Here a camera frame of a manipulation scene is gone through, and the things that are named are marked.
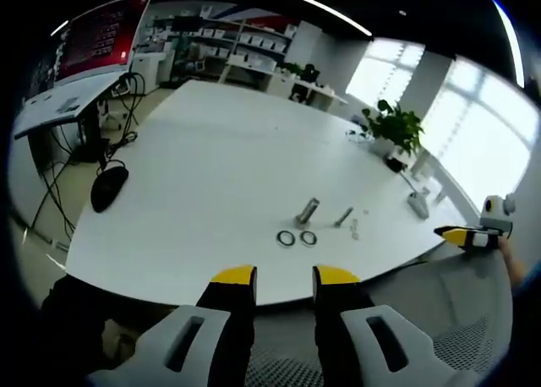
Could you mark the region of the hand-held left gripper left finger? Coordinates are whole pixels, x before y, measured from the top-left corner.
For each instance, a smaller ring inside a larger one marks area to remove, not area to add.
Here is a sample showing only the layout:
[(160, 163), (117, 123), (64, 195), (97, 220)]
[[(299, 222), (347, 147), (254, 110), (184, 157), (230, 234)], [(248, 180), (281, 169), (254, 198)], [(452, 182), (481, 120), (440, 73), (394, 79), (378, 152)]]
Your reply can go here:
[(195, 305), (147, 330), (133, 356), (87, 377), (89, 386), (242, 386), (254, 344), (257, 269), (215, 275)]

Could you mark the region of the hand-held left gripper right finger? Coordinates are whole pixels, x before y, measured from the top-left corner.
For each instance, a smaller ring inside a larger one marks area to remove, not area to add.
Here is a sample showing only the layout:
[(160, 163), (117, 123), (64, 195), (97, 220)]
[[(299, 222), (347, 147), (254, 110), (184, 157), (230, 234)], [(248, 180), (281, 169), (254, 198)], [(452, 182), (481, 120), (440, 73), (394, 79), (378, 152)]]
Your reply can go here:
[(473, 371), (440, 360), (433, 340), (387, 305), (372, 305), (353, 273), (314, 266), (315, 329), (326, 386), (474, 386)]

